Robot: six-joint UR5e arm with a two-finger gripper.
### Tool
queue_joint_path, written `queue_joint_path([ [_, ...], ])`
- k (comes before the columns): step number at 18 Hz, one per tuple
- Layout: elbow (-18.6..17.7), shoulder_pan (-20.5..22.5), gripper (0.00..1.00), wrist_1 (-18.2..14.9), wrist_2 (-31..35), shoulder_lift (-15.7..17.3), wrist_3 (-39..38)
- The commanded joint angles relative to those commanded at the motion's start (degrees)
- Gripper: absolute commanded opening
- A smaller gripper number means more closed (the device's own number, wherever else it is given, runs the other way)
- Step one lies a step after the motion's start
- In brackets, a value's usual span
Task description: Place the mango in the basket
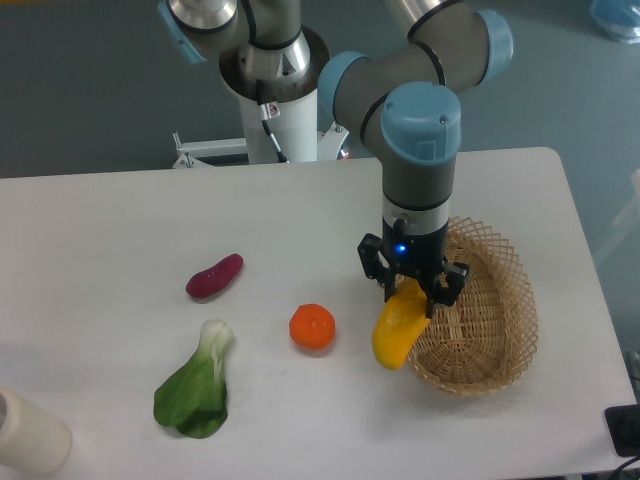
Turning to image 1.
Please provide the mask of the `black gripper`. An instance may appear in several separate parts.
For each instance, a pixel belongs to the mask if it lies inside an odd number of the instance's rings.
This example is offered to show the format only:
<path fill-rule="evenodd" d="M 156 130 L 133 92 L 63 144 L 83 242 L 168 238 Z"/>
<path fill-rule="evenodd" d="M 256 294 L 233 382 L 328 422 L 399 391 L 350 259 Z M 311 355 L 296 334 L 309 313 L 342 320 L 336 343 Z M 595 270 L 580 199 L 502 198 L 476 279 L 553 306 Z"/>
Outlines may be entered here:
<path fill-rule="evenodd" d="M 382 225 L 382 239 L 365 234 L 357 252 L 365 276 L 384 290 L 384 301 L 394 295 L 400 274 L 417 280 L 425 291 L 427 318 L 432 318 L 439 306 L 453 306 L 471 277 L 471 266 L 444 260 L 448 223 L 429 234 L 402 231 L 399 237 L 386 221 Z"/>

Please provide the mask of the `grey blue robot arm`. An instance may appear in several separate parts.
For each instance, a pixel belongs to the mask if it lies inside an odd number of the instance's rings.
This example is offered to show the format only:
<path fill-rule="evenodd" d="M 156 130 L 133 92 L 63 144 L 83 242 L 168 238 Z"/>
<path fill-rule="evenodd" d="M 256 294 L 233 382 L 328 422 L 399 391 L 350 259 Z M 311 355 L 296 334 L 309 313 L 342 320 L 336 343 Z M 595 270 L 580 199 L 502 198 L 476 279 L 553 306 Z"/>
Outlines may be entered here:
<path fill-rule="evenodd" d="M 159 11 L 192 61 L 213 59 L 239 101 L 252 163 L 316 161 L 316 113 L 382 166 L 383 233 L 358 252 L 387 296 L 398 276 L 418 283 L 424 313 L 454 304 L 470 269 L 445 255 L 456 156 L 458 94 L 503 72 L 511 30 L 494 11 L 460 1 L 392 1 L 407 38 L 380 60 L 331 55 L 301 20 L 297 1 L 163 1 Z"/>

